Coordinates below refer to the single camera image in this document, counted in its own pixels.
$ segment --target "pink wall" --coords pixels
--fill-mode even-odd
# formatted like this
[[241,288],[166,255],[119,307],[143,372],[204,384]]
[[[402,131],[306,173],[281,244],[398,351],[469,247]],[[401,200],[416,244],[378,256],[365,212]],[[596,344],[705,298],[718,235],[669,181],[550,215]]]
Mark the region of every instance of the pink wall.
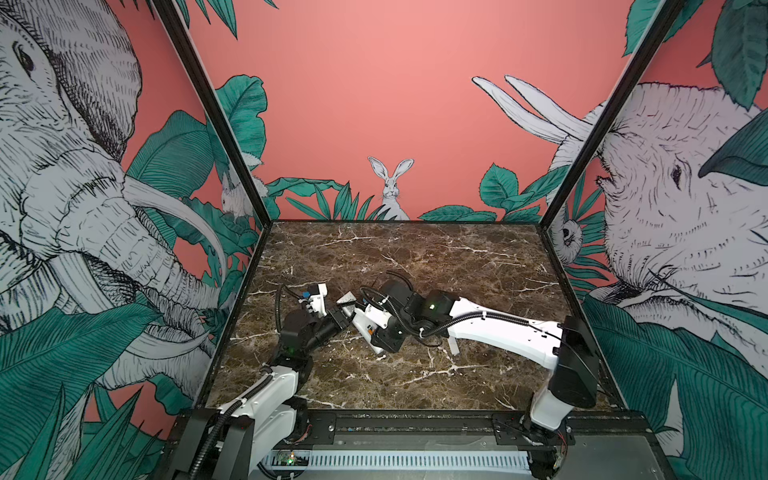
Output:
[[[627,61],[630,0],[233,3],[238,38],[193,2],[190,31],[215,88],[238,74],[264,81],[267,143],[254,175],[351,181],[366,198],[383,187],[368,156],[390,173],[413,158],[398,182],[412,220],[446,204],[494,210],[478,195],[493,163],[521,189],[548,170],[557,145],[514,125],[472,77],[512,93],[504,75],[514,75],[583,117]],[[304,217],[278,204],[280,218]]]

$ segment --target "elephant eye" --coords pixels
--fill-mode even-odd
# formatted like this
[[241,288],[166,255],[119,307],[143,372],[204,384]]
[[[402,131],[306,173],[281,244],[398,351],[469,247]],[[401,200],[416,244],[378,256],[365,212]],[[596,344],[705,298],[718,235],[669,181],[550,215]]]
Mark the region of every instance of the elephant eye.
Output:
[[32,61],[29,55],[27,55],[27,52],[24,51],[24,47],[15,41],[13,43],[13,52],[16,54],[18,63],[22,64],[22,68],[24,68],[24,71],[27,72],[27,76],[31,76],[31,72],[35,69],[35,63]]
[[674,181],[674,184],[677,185],[677,189],[680,189],[680,177],[683,175],[683,169],[680,168],[680,165],[675,165],[672,169],[672,180]]

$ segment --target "rabbit illustration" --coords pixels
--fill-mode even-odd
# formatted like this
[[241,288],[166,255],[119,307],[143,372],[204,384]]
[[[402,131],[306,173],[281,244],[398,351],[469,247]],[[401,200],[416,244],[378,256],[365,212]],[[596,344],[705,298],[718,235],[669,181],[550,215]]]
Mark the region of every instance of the rabbit illustration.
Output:
[[371,162],[371,167],[373,167],[376,175],[384,179],[384,193],[382,194],[382,205],[384,208],[382,208],[382,211],[389,209],[389,212],[384,215],[383,220],[409,220],[406,212],[397,203],[397,198],[400,196],[397,178],[407,172],[410,167],[413,167],[413,159],[409,158],[400,162],[391,177],[382,162],[374,157],[368,157],[368,160]]

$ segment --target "black cable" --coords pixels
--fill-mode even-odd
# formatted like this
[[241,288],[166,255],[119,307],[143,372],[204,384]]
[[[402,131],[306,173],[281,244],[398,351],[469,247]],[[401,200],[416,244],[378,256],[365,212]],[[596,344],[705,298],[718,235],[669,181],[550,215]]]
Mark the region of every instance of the black cable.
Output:
[[[262,368],[262,371],[265,372],[264,380],[262,382],[257,383],[252,389],[248,390],[243,394],[243,397],[246,400],[252,398],[254,395],[256,395],[258,392],[260,392],[269,382],[272,381],[272,369],[270,367]],[[216,442],[219,440],[219,435],[221,434],[221,430],[224,427],[224,424],[227,422],[227,419],[232,416],[235,410],[240,408],[243,405],[243,402],[241,399],[238,399],[235,403],[229,406],[227,410],[219,415],[219,418],[216,420],[216,423],[214,424],[214,427],[210,430],[210,433],[205,438],[205,442],[203,442],[203,446],[200,448],[200,451],[195,455],[194,460],[192,461],[192,468],[190,468],[189,473],[189,480],[197,480],[197,475],[200,473],[200,467],[203,466],[203,462],[205,462],[205,458],[208,456],[208,452],[213,448],[214,445],[216,445]]]
[[301,295],[288,288],[285,283],[277,286],[277,290],[275,290],[275,330],[278,333],[283,329],[283,325],[280,323],[280,301],[283,298],[284,290],[296,300],[301,300]]
[[[288,476],[280,475],[280,477],[278,477],[277,475],[270,473],[270,471],[266,469],[263,463],[259,462],[258,467],[260,472],[262,472],[267,478],[271,478],[272,480],[277,480],[278,478],[281,478],[281,479],[284,478],[286,480],[290,480],[291,473],[293,473],[293,472],[289,473]],[[296,478],[303,473],[304,473],[304,470],[299,470],[298,473],[293,473],[293,478]]]
[[403,282],[406,283],[406,285],[408,286],[409,289],[411,289],[411,291],[413,291],[413,283],[411,283],[411,280],[408,280],[403,275],[401,275],[401,274],[399,274],[397,272],[394,272],[392,270],[387,270],[385,273],[388,273],[389,275],[398,277],[400,280],[402,280]]

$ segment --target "elephant ear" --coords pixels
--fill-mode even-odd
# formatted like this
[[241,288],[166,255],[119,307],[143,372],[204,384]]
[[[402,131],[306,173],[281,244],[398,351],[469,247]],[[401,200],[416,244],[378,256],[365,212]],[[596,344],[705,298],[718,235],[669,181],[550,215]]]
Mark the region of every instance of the elephant ear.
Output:
[[131,41],[105,0],[0,0],[56,70],[94,139],[120,159],[134,131],[141,70]]

